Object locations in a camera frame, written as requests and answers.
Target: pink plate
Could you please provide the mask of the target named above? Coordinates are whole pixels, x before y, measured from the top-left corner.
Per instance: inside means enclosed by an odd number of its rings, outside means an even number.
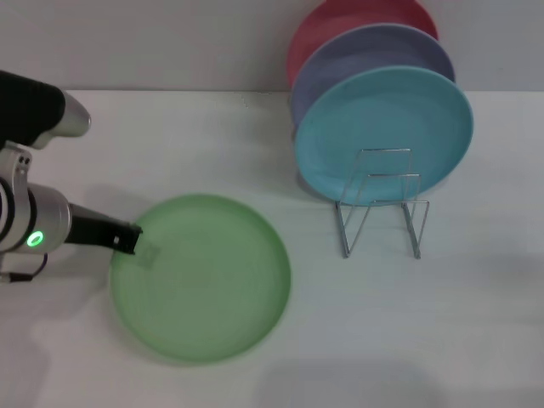
[[[326,0],[303,23],[291,41],[287,55],[289,84],[314,51],[348,30],[375,23],[416,27],[438,39],[433,20],[415,0]]]

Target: blue plate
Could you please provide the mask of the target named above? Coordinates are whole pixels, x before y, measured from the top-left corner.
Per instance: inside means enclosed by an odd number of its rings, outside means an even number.
[[[366,25],[333,38],[306,61],[292,90],[295,125],[328,89],[353,75],[391,65],[427,68],[455,81],[448,54],[427,33],[407,25]]]
[[[315,102],[297,130],[300,173],[316,191],[339,200],[360,150],[412,149],[412,173],[424,191],[444,179],[467,152],[473,135],[470,104],[455,83],[433,71],[393,66],[339,83]],[[344,202],[354,203],[370,173],[408,173],[409,157],[397,153],[362,157]],[[398,179],[372,178],[360,205],[402,200]],[[416,194],[411,183],[408,196]]]

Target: purple plate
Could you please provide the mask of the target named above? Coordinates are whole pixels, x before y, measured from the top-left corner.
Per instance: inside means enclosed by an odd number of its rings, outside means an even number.
[[[427,33],[408,25],[365,25],[326,42],[306,61],[292,90],[295,125],[330,88],[354,75],[391,65],[425,68],[455,81],[450,57]]]

